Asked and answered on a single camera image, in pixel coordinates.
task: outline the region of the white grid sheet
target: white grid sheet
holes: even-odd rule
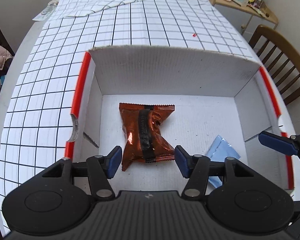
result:
[[[208,0],[123,0],[119,6],[103,4],[104,9],[97,11],[98,1],[60,0],[24,64],[2,132],[0,203],[11,190],[63,157],[72,132],[74,89],[88,49],[170,46],[258,62]]]

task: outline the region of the cardboard box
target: cardboard box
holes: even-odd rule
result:
[[[206,154],[217,135],[241,156],[240,161],[283,189],[299,195],[296,157],[263,147],[258,134],[294,133],[282,98],[263,66],[241,57],[156,46],[109,46],[86,53],[74,95],[74,132],[66,156],[74,162],[122,149],[119,103],[174,104],[175,112],[161,125],[163,137],[189,154]],[[85,132],[98,146],[83,137]],[[119,190],[178,190],[187,180],[174,161],[133,163],[119,167],[110,181]],[[87,187],[80,182],[80,187]]]

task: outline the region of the black bracket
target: black bracket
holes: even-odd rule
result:
[[[290,138],[286,138],[262,131],[259,134],[259,141],[264,146],[285,155],[296,155],[300,159],[300,135],[291,135]]]
[[[202,202],[225,227],[269,234],[291,221],[294,204],[289,194],[239,160],[211,162],[206,156],[190,156],[180,145],[175,160],[183,177],[189,178],[181,197]],[[205,196],[209,176],[221,177],[222,186]]]
[[[122,149],[86,162],[64,157],[10,192],[2,213],[10,230],[28,235],[52,235],[81,223],[98,201],[115,198],[108,182],[120,166]],[[73,177],[88,177],[91,196],[73,185]]]

